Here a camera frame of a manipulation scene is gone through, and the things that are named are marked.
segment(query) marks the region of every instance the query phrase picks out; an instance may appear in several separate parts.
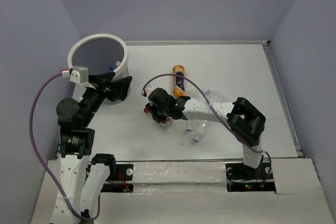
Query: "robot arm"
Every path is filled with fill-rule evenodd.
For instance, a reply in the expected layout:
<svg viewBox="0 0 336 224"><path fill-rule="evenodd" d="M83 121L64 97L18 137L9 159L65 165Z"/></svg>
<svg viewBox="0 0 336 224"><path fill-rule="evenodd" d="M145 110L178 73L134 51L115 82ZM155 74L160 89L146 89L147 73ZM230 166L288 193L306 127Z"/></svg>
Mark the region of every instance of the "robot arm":
<svg viewBox="0 0 336 224"><path fill-rule="evenodd" d="M86 68L80 67L75 73L85 76ZM95 131L87 128L104 99L124 100L132 77L112 81L115 73L104 73L84 78L87 87L77 102L71 98L61 100L56 108L60 130L59 155L61 162L60 184L73 209L69 209L62 193L59 191L50 224L79 224L92 218L98 196L104 182L114 174L116 160L110 154L97 154L91 162L91 172L86 180L86 168L93 146Z"/></svg>
<svg viewBox="0 0 336 224"><path fill-rule="evenodd" d="M218 117L204 101L190 97L175 99L164 89L147 86L143 92L148 97L147 110L158 123L167 117L175 120L207 120L220 122ZM238 98L230 103L212 104L221 121L224 121L236 136L243 139L243 163L257 169L262 159L261 135L266 118L248 100Z"/></svg>

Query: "white cable clip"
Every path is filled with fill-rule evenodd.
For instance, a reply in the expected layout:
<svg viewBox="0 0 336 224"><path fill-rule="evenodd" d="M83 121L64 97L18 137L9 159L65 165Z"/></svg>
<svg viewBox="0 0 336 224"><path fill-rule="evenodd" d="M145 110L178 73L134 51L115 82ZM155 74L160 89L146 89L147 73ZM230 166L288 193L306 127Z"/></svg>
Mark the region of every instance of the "white cable clip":
<svg viewBox="0 0 336 224"><path fill-rule="evenodd" d="M63 78L69 78L70 77L70 70L69 69L62 69L61 74Z"/></svg>
<svg viewBox="0 0 336 224"><path fill-rule="evenodd" d="M76 84L80 84L87 88L95 88L89 82L89 70L84 66L73 66L70 73L70 81Z"/></svg>
<svg viewBox="0 0 336 224"><path fill-rule="evenodd" d="M147 85L144 90L141 90L141 95L147 97L155 88L152 85Z"/></svg>

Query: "gray wall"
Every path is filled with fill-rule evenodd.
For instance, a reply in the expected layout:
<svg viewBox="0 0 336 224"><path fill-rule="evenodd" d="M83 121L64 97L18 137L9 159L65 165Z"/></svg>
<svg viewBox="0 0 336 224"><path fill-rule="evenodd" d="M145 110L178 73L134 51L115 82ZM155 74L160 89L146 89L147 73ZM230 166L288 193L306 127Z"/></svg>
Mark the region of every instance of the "gray wall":
<svg viewBox="0 0 336 224"><path fill-rule="evenodd" d="M271 51L289 109L336 220L336 0L295 0Z"/></svg>
<svg viewBox="0 0 336 224"><path fill-rule="evenodd" d="M62 0L81 37L271 40L294 0Z"/></svg>
<svg viewBox="0 0 336 224"><path fill-rule="evenodd" d="M30 107L42 83L67 67L78 40L61 0L0 0L1 223L30 223L44 174L29 141ZM38 104L34 130L44 158L59 141L55 108L68 90L60 78Z"/></svg>

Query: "white table surface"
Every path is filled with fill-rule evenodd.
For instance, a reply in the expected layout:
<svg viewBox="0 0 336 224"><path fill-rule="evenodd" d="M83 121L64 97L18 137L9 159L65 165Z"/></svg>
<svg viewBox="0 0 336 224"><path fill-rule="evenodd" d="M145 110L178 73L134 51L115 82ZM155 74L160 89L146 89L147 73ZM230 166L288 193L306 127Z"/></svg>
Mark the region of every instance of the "white table surface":
<svg viewBox="0 0 336 224"><path fill-rule="evenodd" d="M147 100L140 93L146 81L181 64L200 87L217 90L232 101L245 97L265 115L263 148L272 157L297 157L262 45L128 46L128 50L131 92L122 103L103 104L92 120L93 155L111 153L119 161L242 158L241 144L220 124L210 125L196 146L184 131L184 121L174 121L166 130L143 113ZM162 77L152 84L171 92L173 81ZM76 86L73 97L82 93Z"/></svg>
<svg viewBox="0 0 336 224"><path fill-rule="evenodd" d="M49 162L48 166L59 177L59 162ZM333 224L310 159L273 160L277 193L227 193L224 166L224 163L218 162L136 162L134 192L101 194L101 212L94 222ZM153 180L163 185L144 185L153 183ZM196 185L200 180L205 184ZM57 188L46 174L31 224L49 223L56 194Z"/></svg>

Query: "plastic bottle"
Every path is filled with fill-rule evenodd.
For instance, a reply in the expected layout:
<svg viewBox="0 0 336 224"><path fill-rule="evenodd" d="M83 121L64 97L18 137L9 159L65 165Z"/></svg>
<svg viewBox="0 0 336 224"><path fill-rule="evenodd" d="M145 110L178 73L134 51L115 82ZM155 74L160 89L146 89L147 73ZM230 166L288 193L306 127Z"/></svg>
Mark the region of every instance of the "plastic bottle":
<svg viewBox="0 0 336 224"><path fill-rule="evenodd" d="M206 97L209 99L210 103L214 102L228 102L229 100L225 98L222 94L215 90L207 90L204 92ZM203 98L201 94L197 90L190 90L187 93L188 96L198 99ZM186 125L186 131L193 133L193 142L198 143L204 136L206 135L206 132L209 128L209 125L211 124L210 121L205 120L191 120L188 121Z"/></svg>
<svg viewBox="0 0 336 224"><path fill-rule="evenodd" d="M173 73L178 76L184 76L185 70L182 65L176 65L173 67ZM173 88L173 97L178 98L182 95L185 95L184 92L184 79L181 77L173 77L174 80L174 88Z"/></svg>
<svg viewBox="0 0 336 224"><path fill-rule="evenodd" d="M200 100L199 97L201 96L201 94L199 93L199 91L197 89L190 89L187 94L187 97L191 97L197 100ZM195 129L195 126L200 123L201 120L188 120L186 121L186 126L185 126L185 130L188 132L193 131L193 129Z"/></svg>

